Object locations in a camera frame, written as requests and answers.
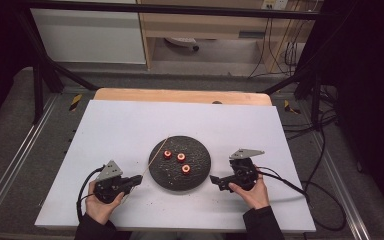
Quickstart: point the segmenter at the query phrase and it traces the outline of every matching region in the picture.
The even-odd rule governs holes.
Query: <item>black round tray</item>
[[[149,156],[151,162],[164,140],[157,144]],[[165,150],[172,152],[171,159],[164,158]],[[177,161],[177,154],[184,153],[186,160]],[[188,175],[182,173],[182,166],[189,165],[191,170]],[[172,191],[187,191],[199,186],[205,181],[211,168],[211,158],[208,150],[199,141],[187,136],[169,137],[155,157],[149,172],[152,178],[161,187]]]

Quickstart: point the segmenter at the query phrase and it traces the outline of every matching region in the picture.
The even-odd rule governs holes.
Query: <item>human hand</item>
[[[93,194],[95,184],[96,181],[92,181],[89,183],[88,195]],[[106,204],[99,201],[99,199],[95,195],[91,195],[86,198],[86,213],[93,220],[97,221],[102,225],[105,225],[108,222],[108,219],[110,218],[111,213],[114,211],[114,209],[121,204],[121,199],[123,199],[123,197],[124,193],[122,192],[117,195],[117,197],[112,203]]]
[[[264,184],[262,174],[258,174],[258,179],[254,187],[249,191],[243,190],[241,187],[234,183],[229,183],[229,187],[232,189],[232,191],[241,196],[250,208],[257,210],[270,205],[267,187],[266,184]]]

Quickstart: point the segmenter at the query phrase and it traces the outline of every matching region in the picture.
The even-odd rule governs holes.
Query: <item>sleeve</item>
[[[111,221],[101,225],[85,214],[77,227],[74,240],[110,240],[115,233],[116,229]]]
[[[270,206],[251,209],[243,215],[248,240],[285,239]]]

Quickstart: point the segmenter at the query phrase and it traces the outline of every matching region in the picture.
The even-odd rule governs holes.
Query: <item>white table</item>
[[[35,225],[76,228],[75,202],[91,171],[114,160],[123,176],[142,174],[155,145],[177,135],[206,146],[211,175],[232,175],[228,157],[238,148],[258,149],[265,154],[252,158],[257,166],[269,167],[300,186],[275,107],[92,100]],[[275,179],[266,177],[265,182],[284,233],[315,231],[303,196]],[[133,231],[240,232],[245,230],[242,214],[247,210],[239,196],[219,191],[209,178],[193,190],[172,192],[156,184],[148,172],[111,221]]]

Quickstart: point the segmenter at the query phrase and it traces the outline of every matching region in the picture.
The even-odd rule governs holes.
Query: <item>red cylinder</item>
[[[165,150],[163,156],[165,159],[169,160],[171,158],[171,152],[169,150]]]
[[[177,154],[177,161],[178,161],[179,163],[183,163],[185,160],[186,160],[186,156],[185,156],[184,153],[179,153],[179,154]]]
[[[183,165],[182,166],[182,173],[184,175],[188,175],[191,172],[191,167],[189,165]]]

